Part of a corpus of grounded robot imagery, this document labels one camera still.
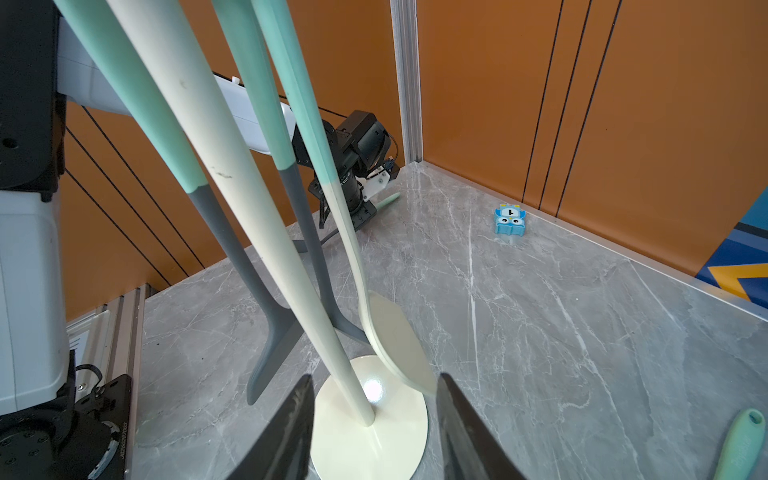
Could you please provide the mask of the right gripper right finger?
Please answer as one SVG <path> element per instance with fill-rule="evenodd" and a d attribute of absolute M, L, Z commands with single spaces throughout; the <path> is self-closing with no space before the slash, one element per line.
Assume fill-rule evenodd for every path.
<path fill-rule="evenodd" d="M 436 406 L 445 479 L 525 479 L 448 373 L 439 375 Z"/>

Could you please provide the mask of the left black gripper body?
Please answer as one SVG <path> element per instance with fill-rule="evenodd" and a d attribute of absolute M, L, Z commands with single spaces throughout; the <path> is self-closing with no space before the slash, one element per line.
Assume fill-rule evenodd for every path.
<path fill-rule="evenodd" d="M 360 230 L 376 215 L 377 207 L 370 200 L 364 199 L 363 185 L 352 173 L 342 176 L 340 181 L 354 228 Z M 320 201 L 318 227 L 324 229 L 331 211 L 317 178 L 309 184 L 308 192 Z"/>

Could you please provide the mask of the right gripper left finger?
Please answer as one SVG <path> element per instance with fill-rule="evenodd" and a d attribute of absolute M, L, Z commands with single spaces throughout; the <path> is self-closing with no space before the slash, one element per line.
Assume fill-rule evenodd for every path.
<path fill-rule="evenodd" d="M 305 479 L 314 406 L 313 379 L 304 374 L 228 479 Z"/>

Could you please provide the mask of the white utensil rack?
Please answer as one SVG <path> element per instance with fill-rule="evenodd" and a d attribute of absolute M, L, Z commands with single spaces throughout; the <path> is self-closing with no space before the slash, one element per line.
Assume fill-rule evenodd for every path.
<path fill-rule="evenodd" d="M 175 1 L 114 1 L 112 12 L 330 376 L 315 400 L 311 460 L 323 479 L 408 479 L 426 449 L 425 395 L 379 359 L 349 358 Z"/>

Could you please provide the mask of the mint handle cream turner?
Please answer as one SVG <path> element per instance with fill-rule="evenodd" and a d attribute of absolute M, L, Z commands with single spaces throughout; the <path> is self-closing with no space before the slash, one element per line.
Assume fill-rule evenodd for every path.
<path fill-rule="evenodd" d="M 736 415 L 724 440 L 714 479 L 748 479 L 766 437 L 766 419 L 754 408 Z"/>

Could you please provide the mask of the mint handle grey spatula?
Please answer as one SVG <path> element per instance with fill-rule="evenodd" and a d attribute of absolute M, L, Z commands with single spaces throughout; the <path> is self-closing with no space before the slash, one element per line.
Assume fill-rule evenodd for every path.
<path fill-rule="evenodd" d="M 376 208 L 376 210 L 377 210 L 377 211 L 380 211 L 380 210 L 383 210 L 383 209 L 385 209 L 387 206 L 389 206 L 389 205 L 390 205 L 390 204 L 392 204 L 393 202 L 397 201 L 397 200 L 399 199 L 399 197 L 400 197 L 400 194 L 399 194 L 399 193 L 395 193 L 395 194 L 392 194 L 392 195 L 390 195 L 389 197 L 385 198 L 385 199 L 384 199 L 384 200 L 382 200 L 381 202 L 379 202 L 379 203 L 375 204 L 375 208 Z M 339 231 L 338 231 L 338 230 L 334 230 L 334 231 L 332 231 L 331 233 L 329 233 L 328 235 L 326 235 L 326 236 L 325 236 L 325 237 L 324 237 L 324 238 L 323 238 L 323 239 L 320 241 L 320 245 L 321 245 L 321 246 L 323 246 L 323 245 L 324 245 L 324 244 L 325 244 L 327 241 L 329 241 L 330 239 L 332 239 L 332 238 L 333 238 L 334 236 L 336 236 L 338 233 L 339 233 Z M 307 253 L 307 252 L 308 252 L 308 247 L 307 247 L 306 243 L 305 243 L 303 240 L 294 240 L 294 241 L 293 241 L 293 243 L 294 243 L 294 246 L 295 246 L 295 248 L 296 248 L 296 250 L 297 250 L 297 252 L 298 252 L 298 253 Z"/>

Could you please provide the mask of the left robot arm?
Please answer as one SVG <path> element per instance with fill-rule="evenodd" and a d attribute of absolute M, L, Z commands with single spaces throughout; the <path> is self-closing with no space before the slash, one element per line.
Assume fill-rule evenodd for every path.
<path fill-rule="evenodd" d="M 331 333 L 332 321 L 291 244 L 225 96 L 176 1 L 5 1 L 1 5 L 1 412 L 52 401 L 70 374 L 54 197 L 63 167 L 58 21 L 81 43 L 129 43 L 298 322 L 364 424 L 374 410 Z"/>

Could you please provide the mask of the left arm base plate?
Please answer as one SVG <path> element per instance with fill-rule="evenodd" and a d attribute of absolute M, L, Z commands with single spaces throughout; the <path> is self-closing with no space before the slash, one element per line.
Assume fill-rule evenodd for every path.
<path fill-rule="evenodd" d="M 124 479 L 132 379 L 124 374 L 74 399 L 67 380 L 55 399 L 1 417 L 3 479 Z"/>

